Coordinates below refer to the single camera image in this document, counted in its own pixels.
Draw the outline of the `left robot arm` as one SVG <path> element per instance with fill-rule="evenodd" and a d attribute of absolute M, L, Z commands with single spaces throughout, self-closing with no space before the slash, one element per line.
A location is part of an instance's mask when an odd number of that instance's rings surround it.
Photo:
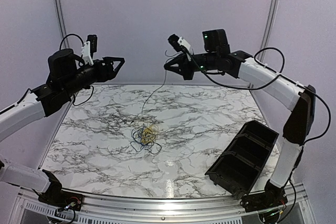
<path fill-rule="evenodd" d="M 125 63 L 124 58 L 103 57 L 92 60 L 78 56 L 72 49 L 61 49 L 48 58 L 47 82 L 27 89 L 21 99 L 1 111 L 1 140 L 23 127 L 58 112 L 82 89 L 94 83 L 114 79 Z M 31 188 L 54 205 L 66 202 L 61 183 L 48 171 L 32 169 L 1 156 L 1 181 Z"/>

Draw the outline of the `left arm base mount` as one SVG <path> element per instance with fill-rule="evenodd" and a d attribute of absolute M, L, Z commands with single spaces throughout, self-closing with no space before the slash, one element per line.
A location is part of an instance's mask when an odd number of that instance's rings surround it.
<path fill-rule="evenodd" d="M 80 211 L 82 207 L 83 195 L 64 191 L 62 189 L 61 182 L 52 172 L 44 169 L 42 169 L 42 172 L 47 175 L 50 185 L 44 193 L 39 193 L 38 201 L 60 208 L 65 208 L 71 203 L 74 203 L 75 205 L 72 206 L 72 208 L 75 211 Z"/>

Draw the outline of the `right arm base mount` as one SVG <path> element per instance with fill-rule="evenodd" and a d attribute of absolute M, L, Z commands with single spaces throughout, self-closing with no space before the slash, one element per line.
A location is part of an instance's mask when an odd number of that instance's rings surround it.
<path fill-rule="evenodd" d="M 269 184 L 266 185 L 265 190 L 260 193 L 243 196 L 240 205 L 246 212 L 253 212 L 278 207 L 287 202 L 288 199 L 284 188 Z"/>

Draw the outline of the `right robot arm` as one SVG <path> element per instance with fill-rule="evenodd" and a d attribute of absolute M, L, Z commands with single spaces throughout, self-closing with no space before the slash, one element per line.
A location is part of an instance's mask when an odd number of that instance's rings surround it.
<path fill-rule="evenodd" d="M 262 90 L 279 101 L 290 115 L 284 124 L 284 140 L 275 170 L 260 195 L 260 203 L 271 207 L 280 199 L 279 189 L 290 179 L 291 173 L 300 162 L 303 147 L 308 141 L 316 104 L 316 91 L 312 86 L 303 86 L 282 75 L 242 50 L 231 51 L 224 29 L 202 33 L 205 52 L 194 54 L 184 37 L 172 34 L 167 40 L 177 56 L 164 65 L 164 69 L 175 72 L 184 80 L 192 80 L 195 72 L 201 72 L 211 82 L 211 75 L 225 75 L 246 81 L 253 90 Z"/>

